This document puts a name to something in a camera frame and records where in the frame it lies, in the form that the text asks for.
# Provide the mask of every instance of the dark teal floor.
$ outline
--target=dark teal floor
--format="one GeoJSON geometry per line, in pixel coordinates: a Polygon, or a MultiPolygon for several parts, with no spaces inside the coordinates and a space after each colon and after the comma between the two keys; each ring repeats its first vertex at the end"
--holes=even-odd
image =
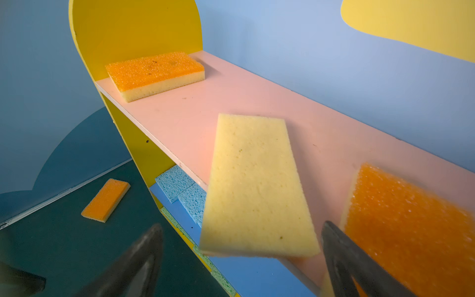
{"type": "Polygon", "coordinates": [[[155,206],[133,162],[0,230],[0,260],[47,279],[38,297],[66,297],[92,281],[154,223],[164,231],[156,296],[228,296],[155,206]],[[114,178],[131,187],[106,223],[81,211],[114,178]]]}

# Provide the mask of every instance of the orange scrub pad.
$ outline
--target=orange scrub pad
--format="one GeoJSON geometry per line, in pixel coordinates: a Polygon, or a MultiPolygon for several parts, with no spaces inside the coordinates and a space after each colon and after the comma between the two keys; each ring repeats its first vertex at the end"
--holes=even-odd
{"type": "Polygon", "coordinates": [[[129,188],[128,182],[109,179],[81,215],[105,223],[129,188]]]}
{"type": "Polygon", "coordinates": [[[358,246],[417,296],[475,296],[471,213],[363,164],[343,224],[358,246]]]}
{"type": "Polygon", "coordinates": [[[205,79],[205,68],[183,52],[142,57],[105,67],[125,101],[205,79]]]}

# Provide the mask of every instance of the blue sponge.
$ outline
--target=blue sponge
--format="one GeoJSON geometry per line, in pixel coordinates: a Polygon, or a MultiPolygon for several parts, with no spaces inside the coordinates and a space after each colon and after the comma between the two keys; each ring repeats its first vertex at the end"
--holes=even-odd
{"type": "Polygon", "coordinates": [[[205,209],[206,192],[195,183],[180,195],[178,199],[183,204],[193,221],[201,227],[203,222],[203,211],[205,209]]]}
{"type": "Polygon", "coordinates": [[[178,165],[160,174],[155,181],[165,193],[170,203],[178,199],[178,195],[195,182],[178,165]]]}

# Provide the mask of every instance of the light blue wall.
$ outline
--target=light blue wall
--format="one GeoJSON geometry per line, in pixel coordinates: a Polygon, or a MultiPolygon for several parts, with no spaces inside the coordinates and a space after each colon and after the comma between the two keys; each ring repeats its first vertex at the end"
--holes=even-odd
{"type": "Polygon", "coordinates": [[[108,113],[95,114],[104,104],[71,38],[67,0],[0,0],[0,90],[0,222],[130,158],[108,113]],[[90,166],[76,162],[87,156],[90,166]]]}
{"type": "Polygon", "coordinates": [[[342,0],[196,0],[204,50],[475,172],[475,64],[354,30],[342,0]]]}

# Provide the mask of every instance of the pink shelf board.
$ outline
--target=pink shelf board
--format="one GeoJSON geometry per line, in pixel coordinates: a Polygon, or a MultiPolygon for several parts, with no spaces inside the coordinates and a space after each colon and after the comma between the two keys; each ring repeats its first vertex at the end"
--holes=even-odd
{"type": "MultiPolygon", "coordinates": [[[[370,162],[475,212],[475,173],[209,53],[191,54],[206,79],[126,103],[110,78],[99,90],[205,190],[219,113],[286,120],[315,231],[340,222],[352,179],[370,162]]],[[[317,285],[323,255],[293,263],[317,285]]]]}

